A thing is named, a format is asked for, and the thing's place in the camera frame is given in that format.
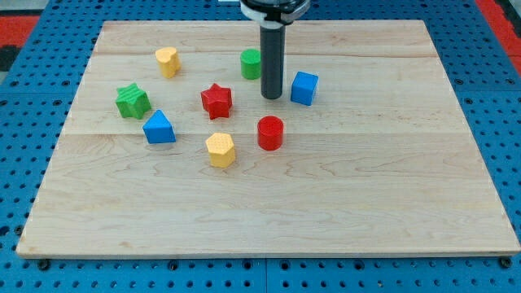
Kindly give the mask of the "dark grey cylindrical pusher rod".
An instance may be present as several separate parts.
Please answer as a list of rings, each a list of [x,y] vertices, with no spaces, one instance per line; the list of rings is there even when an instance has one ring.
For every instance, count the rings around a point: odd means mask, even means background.
[[[260,65],[262,96],[279,98],[283,89],[283,27],[260,27]]]

